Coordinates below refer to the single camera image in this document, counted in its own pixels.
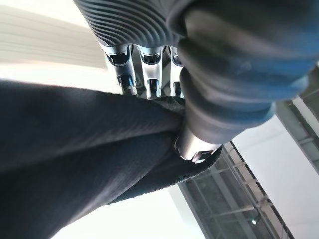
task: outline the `ribbed rubber surface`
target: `ribbed rubber surface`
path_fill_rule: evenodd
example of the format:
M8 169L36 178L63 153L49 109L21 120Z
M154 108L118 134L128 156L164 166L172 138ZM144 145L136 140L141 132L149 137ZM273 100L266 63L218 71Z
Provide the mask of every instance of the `ribbed rubber surface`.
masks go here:
M94 34L106 46L136 44L176 46L179 36L166 25L170 6L177 1L75 0Z

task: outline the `metal beam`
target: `metal beam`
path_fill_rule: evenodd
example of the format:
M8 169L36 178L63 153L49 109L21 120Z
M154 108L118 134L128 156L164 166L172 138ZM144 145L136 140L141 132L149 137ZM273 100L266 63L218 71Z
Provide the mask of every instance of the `metal beam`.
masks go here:
M215 166L212 166L209 169L209 171L212 173L214 173L214 171L216 171L216 170L217 169ZM236 200L234 199L232 193L228 189L226 183L222 179L222 177L219 174L212 174L212 176L213 176L217 186L219 187L220 191L222 192L225 200L227 201L228 205L230 206L230 208L232 210L237 210L239 208L239 206L238 206ZM246 218L244 217L244 215L242 213L237 213L237 214L235 214L235 217L237 218L239 225L242 227L243 231L247 235L247 238L248 239L257 239L255 233L253 232L250 225L246 221Z
M228 167L231 168L231 172L234 175L234 177L236 178L236 181L239 183L240 187L243 189L243 191L245 192L246 196L248 197L248 199L250 200L250 202L254 205L254 207L257 209L263 223L265 224L267 231L270 233L270 235L275 239L277 238L277 234L273 231L271 225L269 224L268 220L266 219L263 211L261 210L260 207L258 207L257 203L255 202L254 198L252 197L252 195L250 194L250 192L248 191L248 189L246 188L246 186L244 185L243 181L241 180L241 177L239 175L239 173L233 169L232 163L229 159L229 157L225 157L225 162L227 163Z

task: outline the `silver metal part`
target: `silver metal part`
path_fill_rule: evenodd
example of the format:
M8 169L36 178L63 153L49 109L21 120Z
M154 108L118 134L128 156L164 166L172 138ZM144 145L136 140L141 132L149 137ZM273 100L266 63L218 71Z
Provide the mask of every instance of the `silver metal part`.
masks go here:
M117 54L114 54L113 51L105 52L105 61L107 62L107 65L115 71L123 94L125 91L129 91L132 95L136 95L136 76L131 55L132 46L126 45L125 47L123 52L118 52ZM114 57L120 54L125 55L125 57L123 57L123 62L115 62L113 60Z
M187 124L183 127L181 134L175 142L175 149L185 160L192 160L194 163L201 159L203 154L211 155L220 144L207 143L196 137L189 129Z
M100 39L98 39L98 43L102 50L109 56L124 53L128 48L128 45L106 46L100 42Z
M180 82L179 75L183 66L177 64L174 59L178 57L177 48L170 47L170 96L176 96L176 82Z
M156 80L156 96L161 96L162 85L162 51L163 47L145 48L138 46L140 51L144 86L146 88L146 96L148 99L152 97L151 82L150 80ZM148 57L158 58L155 62L147 62L145 59Z

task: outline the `black cloth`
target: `black cloth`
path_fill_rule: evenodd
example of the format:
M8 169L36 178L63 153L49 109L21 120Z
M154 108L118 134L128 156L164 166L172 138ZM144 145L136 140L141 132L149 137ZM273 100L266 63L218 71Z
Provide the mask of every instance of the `black cloth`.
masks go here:
M211 166L173 142L183 106L97 91L0 82L0 237L47 239L95 208Z

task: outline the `robotic hand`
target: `robotic hand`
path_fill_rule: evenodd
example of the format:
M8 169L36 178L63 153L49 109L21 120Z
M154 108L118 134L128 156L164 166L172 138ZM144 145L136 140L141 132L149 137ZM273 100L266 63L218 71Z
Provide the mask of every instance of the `robotic hand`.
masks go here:
M275 101L307 87L305 75L319 59L316 0L75 3L125 94L137 94L132 46L140 53L148 99L161 96L162 50L170 47L170 95L186 102L175 148L195 163L271 118Z

